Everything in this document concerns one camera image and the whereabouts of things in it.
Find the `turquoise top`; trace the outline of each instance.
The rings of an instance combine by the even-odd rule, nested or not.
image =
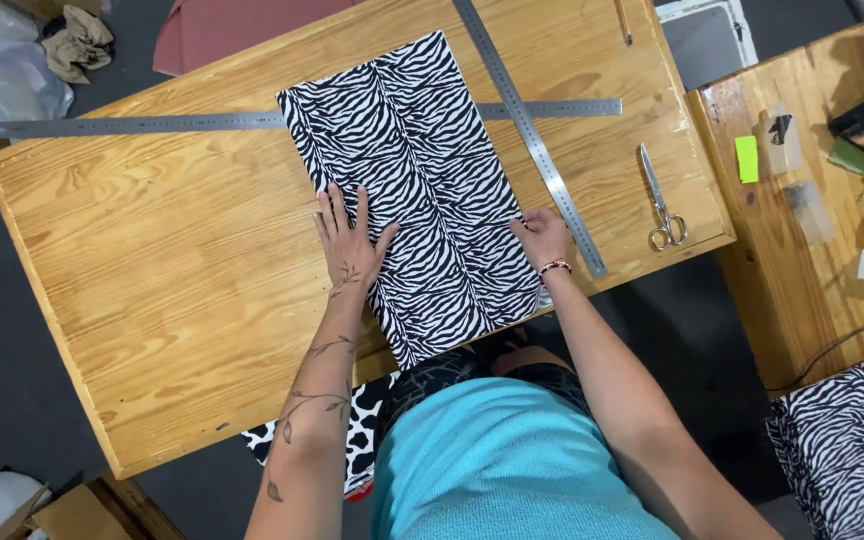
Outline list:
[[[378,448],[372,538],[673,539],[591,418],[529,382],[476,378],[403,414]]]

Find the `person's right hand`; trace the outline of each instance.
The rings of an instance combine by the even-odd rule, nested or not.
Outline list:
[[[525,225],[518,219],[509,221],[509,227],[525,248],[525,257],[536,272],[546,264],[566,259],[566,248],[572,234],[566,222],[549,208],[530,208],[522,212]]]

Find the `wooden table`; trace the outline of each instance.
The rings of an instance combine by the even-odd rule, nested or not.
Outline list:
[[[765,387],[785,387],[810,359],[864,324],[864,185],[827,161],[826,128],[864,100],[864,24],[688,93],[718,171],[738,241],[718,251]],[[783,103],[795,115],[804,167],[770,178],[759,148],[759,182],[739,183],[735,138]],[[836,227],[809,246],[782,188],[812,179]],[[829,353],[805,384],[864,361],[864,333]]]
[[[527,100],[619,96],[621,116],[536,122],[609,268],[589,294],[734,240],[654,8],[477,0]],[[444,30],[477,102],[498,92],[450,0],[370,0],[96,110],[277,108],[275,94]],[[524,208],[553,207],[510,121],[486,129]],[[637,145],[689,239],[653,251]],[[0,209],[117,477],[275,418],[330,287],[311,181],[285,129],[35,140],[0,152]],[[371,314],[355,384],[396,368]]]

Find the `yellow-green paper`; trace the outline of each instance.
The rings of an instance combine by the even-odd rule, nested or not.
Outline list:
[[[759,149],[755,135],[735,138],[735,153],[738,154],[738,179],[742,184],[759,181]]]

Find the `cable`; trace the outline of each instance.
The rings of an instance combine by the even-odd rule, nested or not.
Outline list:
[[[788,390],[789,388],[798,387],[799,383],[804,381],[806,379],[806,376],[810,373],[810,371],[812,371],[812,368],[814,368],[815,365],[818,364],[819,361],[822,360],[822,357],[824,357],[825,355],[834,351],[835,348],[838,347],[839,345],[842,345],[846,341],[849,341],[850,339],[855,338],[856,336],[862,334],[863,332],[864,332],[864,325],[860,325],[860,326],[858,326],[858,328],[856,328],[856,329],[850,331],[849,333],[843,335],[842,337],[836,339],[830,345],[828,345],[824,349],[820,350],[818,354],[812,356],[812,359],[810,360],[810,362],[808,362],[808,366],[805,367],[805,371],[801,372],[801,374],[798,376],[798,378],[796,378],[791,384],[789,384],[787,386],[780,387],[780,388],[766,388],[765,390],[767,392],[782,392],[783,390]]]

